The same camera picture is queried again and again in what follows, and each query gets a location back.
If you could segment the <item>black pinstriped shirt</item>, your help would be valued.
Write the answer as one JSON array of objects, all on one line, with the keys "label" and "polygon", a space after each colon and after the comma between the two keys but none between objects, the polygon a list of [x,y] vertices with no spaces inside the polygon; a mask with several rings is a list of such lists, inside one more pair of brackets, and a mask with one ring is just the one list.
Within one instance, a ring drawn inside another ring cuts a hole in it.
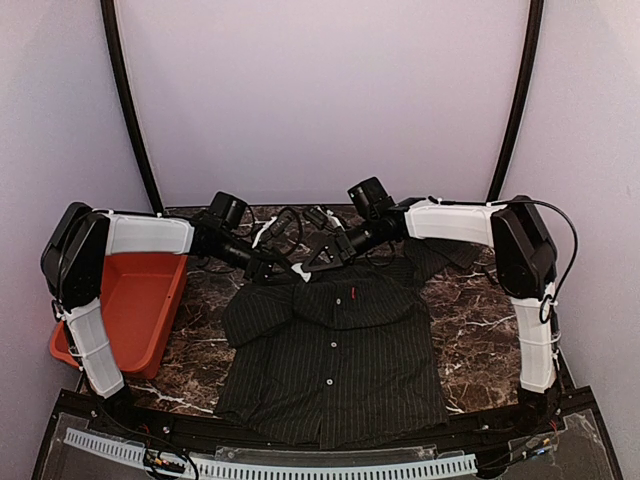
[{"label": "black pinstriped shirt", "polygon": [[386,408],[433,422],[446,415],[421,292],[478,250],[447,240],[407,240],[384,267],[364,262],[309,283],[248,284],[222,315],[234,360],[216,415],[226,421],[279,408]]}]

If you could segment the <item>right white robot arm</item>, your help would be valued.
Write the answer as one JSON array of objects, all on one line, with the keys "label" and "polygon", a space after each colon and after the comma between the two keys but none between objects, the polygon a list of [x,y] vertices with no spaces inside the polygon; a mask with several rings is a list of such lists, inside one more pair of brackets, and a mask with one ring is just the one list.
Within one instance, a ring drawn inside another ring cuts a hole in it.
[{"label": "right white robot arm", "polygon": [[372,203],[361,195],[353,200],[363,223],[346,229],[335,215],[320,210],[333,229],[293,271],[310,280],[315,272],[343,267],[377,246],[408,238],[491,248],[497,280],[517,319],[520,389],[533,394],[511,410],[510,424],[521,434],[534,432],[549,416],[541,396],[559,376],[555,309],[565,278],[557,273],[557,248],[538,211],[552,204],[525,195],[493,202],[410,197],[400,203],[391,198]]}]

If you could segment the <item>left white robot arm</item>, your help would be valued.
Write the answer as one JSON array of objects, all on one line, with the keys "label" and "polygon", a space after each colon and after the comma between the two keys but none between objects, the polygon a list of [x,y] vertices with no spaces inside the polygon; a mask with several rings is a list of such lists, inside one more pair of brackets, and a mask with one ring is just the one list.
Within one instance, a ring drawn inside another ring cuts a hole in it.
[{"label": "left white robot arm", "polygon": [[102,400],[101,417],[120,436],[141,427],[140,412],[118,396],[128,386],[117,366],[102,318],[104,260],[130,253],[212,257],[240,268],[256,283],[309,281],[301,264],[260,241],[234,233],[234,218],[214,209],[191,218],[117,213],[73,202],[42,253],[40,266],[53,297],[55,317],[71,339],[71,354]]}]

